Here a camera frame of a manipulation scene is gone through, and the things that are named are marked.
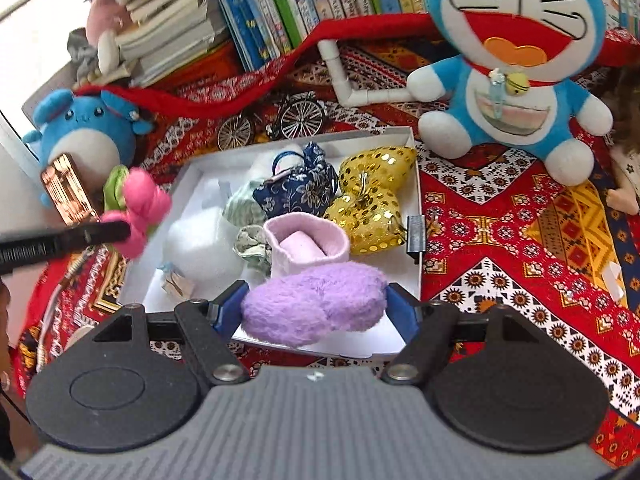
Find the green fabric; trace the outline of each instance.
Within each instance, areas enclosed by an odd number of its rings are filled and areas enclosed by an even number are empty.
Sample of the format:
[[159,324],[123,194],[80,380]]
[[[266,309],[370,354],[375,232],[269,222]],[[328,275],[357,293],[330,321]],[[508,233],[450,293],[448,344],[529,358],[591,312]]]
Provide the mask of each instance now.
[[262,225],[267,216],[254,200],[254,190],[264,182],[263,179],[250,180],[229,197],[222,216],[232,225],[242,229],[247,225]]
[[107,182],[104,184],[104,211],[124,211],[127,205],[122,195],[122,186],[129,176],[126,166],[116,166],[111,170]]
[[262,226],[247,225],[241,228],[234,243],[234,252],[247,262],[248,267],[265,276],[271,274],[271,248]]

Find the gold sequin pouch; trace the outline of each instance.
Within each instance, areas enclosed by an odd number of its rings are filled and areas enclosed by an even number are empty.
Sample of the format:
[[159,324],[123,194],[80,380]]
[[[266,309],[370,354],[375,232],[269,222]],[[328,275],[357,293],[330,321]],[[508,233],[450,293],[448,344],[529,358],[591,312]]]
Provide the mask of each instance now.
[[349,235],[352,254],[384,251],[402,245],[406,230],[396,191],[415,164],[412,148],[377,148],[340,165],[343,195],[327,209],[327,218]]

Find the bicycle wheel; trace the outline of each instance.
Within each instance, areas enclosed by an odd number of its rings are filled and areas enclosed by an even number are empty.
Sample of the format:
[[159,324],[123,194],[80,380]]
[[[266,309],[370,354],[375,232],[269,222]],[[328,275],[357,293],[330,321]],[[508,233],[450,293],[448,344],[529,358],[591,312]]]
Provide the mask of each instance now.
[[276,129],[287,139],[311,137],[322,131],[326,112],[313,99],[304,98],[285,104],[276,118]]
[[254,138],[254,124],[242,115],[226,119],[218,129],[220,150],[232,150],[248,145]]

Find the doraemon plush toy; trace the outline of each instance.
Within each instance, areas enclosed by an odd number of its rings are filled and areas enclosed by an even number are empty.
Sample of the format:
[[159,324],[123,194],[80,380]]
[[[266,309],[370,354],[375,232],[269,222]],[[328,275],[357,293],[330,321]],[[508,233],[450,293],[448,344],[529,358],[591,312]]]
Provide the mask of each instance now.
[[[140,119],[136,105],[110,92],[76,96],[71,90],[55,90],[33,113],[39,130],[25,135],[26,144],[39,142],[39,159],[46,168],[57,156],[68,153],[90,193],[102,190],[111,170],[130,166],[136,135],[146,135],[153,124]],[[44,203],[50,203],[46,194]]]
[[418,101],[453,92],[447,112],[427,112],[418,122],[427,147],[458,158],[476,144],[500,142],[540,158],[560,184],[586,180],[593,153],[574,139],[569,118],[603,136],[612,117],[603,102],[569,78],[600,51],[602,0],[429,0],[429,8],[461,54],[407,79]]

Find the lavender fuzzy slipper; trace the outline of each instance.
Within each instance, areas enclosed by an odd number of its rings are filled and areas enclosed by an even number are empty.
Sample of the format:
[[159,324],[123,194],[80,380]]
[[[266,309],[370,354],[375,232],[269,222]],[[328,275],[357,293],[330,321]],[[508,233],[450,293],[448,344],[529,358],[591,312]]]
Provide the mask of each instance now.
[[363,332],[386,309],[385,275],[346,262],[272,278],[244,297],[242,328],[261,341],[303,346],[336,330]]

